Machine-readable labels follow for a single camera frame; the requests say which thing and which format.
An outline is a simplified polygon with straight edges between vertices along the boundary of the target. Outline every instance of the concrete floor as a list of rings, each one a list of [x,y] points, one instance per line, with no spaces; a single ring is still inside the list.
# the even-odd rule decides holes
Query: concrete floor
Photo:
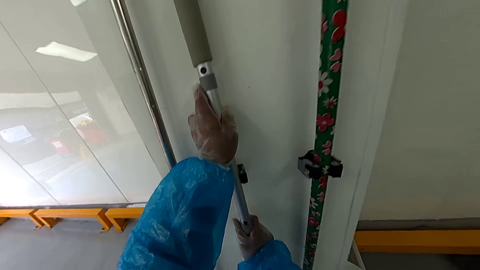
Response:
[[[480,256],[361,253],[367,270],[478,270]]]
[[[1,270],[113,270],[127,242],[123,233],[100,233],[96,220],[63,220],[53,229],[35,230],[30,220],[12,219],[0,226]],[[473,270],[479,256],[363,252],[367,270]]]
[[[12,219],[0,226],[0,269],[113,270],[134,225],[100,233],[96,220],[68,220],[35,230],[30,220]]]

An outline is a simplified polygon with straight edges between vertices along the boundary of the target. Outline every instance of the gray foam grip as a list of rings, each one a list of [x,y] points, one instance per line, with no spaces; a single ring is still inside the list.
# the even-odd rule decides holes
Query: gray foam grip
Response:
[[[200,85],[202,86],[202,88],[205,91],[210,90],[210,89],[217,89],[218,86],[216,84],[215,74],[210,73],[209,75],[207,75],[205,77],[201,77],[200,78]]]
[[[197,0],[173,0],[180,20],[181,29],[187,42],[192,64],[212,60],[212,53],[205,32],[204,21]]]

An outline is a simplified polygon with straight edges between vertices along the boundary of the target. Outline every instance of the gloved hand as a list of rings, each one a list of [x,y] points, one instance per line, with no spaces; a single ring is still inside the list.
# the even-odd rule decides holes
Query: gloved hand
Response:
[[[249,236],[241,228],[240,220],[233,219],[244,260],[255,256],[263,245],[273,240],[273,234],[258,221],[257,216],[250,215],[250,219],[252,220],[252,232]]]
[[[224,108],[221,117],[217,117],[200,85],[193,98],[195,114],[188,117],[188,124],[200,158],[227,167],[235,157],[239,141],[233,114]]]

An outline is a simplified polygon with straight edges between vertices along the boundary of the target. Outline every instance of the mop handle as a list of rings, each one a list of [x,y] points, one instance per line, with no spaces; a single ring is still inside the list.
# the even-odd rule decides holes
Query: mop handle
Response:
[[[218,117],[222,115],[222,104],[217,91],[215,74],[210,66],[212,61],[212,53],[208,44],[205,32],[202,14],[197,0],[173,0],[180,25],[187,42],[188,51],[192,64],[198,72],[200,85],[204,89],[213,110]],[[247,201],[239,178],[239,172],[235,158],[232,160],[230,168],[235,174],[235,187],[233,197],[237,205],[237,211],[241,222],[242,229],[248,235],[252,231],[252,221],[248,213]]]

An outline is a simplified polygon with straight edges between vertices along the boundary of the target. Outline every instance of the blue disposable gown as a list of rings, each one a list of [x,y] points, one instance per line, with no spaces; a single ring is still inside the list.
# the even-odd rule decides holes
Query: blue disposable gown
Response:
[[[213,270],[222,249],[235,176],[198,158],[178,163],[158,185],[130,232],[119,270]],[[299,270],[278,240],[239,270]]]

